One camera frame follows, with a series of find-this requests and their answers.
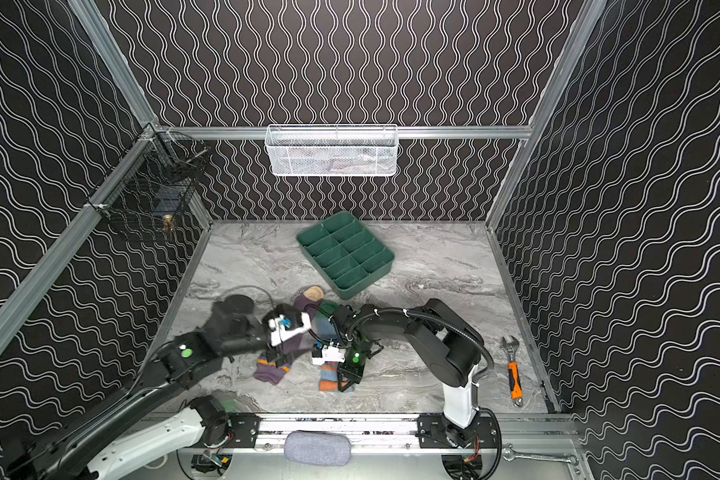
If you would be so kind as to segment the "purple sock tan toe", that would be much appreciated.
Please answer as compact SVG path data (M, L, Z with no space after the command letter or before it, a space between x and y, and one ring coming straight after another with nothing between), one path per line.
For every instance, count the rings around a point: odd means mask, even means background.
M308 314L310 320L313 321L324 297L324 291L321 287L312 286L294 299L293 306L299 311ZM278 385L290 371L294 361L305 353L305 350L301 348L302 340L303 334L298 334L286 340L279 346L277 350L279 357L275 360L269 360L265 354L261 354L257 359L253 378L271 385Z

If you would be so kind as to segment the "blue sock orange cuff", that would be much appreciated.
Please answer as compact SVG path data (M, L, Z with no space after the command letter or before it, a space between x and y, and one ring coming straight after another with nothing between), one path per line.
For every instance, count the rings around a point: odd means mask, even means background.
M313 349L312 360L320 370L318 389L321 392L352 392L355 383L345 374L339 372L343 364L345 350L338 345L338 334L331 321L331 316L338 304L331 300L317 303L316 315L313 320L313 331L319 337Z

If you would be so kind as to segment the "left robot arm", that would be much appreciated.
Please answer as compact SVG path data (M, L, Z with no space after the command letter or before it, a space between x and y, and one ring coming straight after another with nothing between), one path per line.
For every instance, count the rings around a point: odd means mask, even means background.
M141 373L114 397L61 430L23 445L6 479L120 479L173 451L229 439L229 416L211 396L190 401L178 414L139 432L131 429L157 407L219 371L227 359L265 352L310 331L310 316L278 304L263 319L255 302L230 295L213 303L200 327L161 345Z

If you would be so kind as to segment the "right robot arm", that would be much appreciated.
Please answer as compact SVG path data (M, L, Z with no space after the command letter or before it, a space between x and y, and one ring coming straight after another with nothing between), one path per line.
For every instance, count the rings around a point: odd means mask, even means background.
M345 349L337 366L341 391L359 384L366 363L380 351L380 340L407 342L443 386L443 415L466 429L478 413L479 380L494 371L492 355L480 333L440 299L414 308L366 304L359 310L338 307L330 317Z

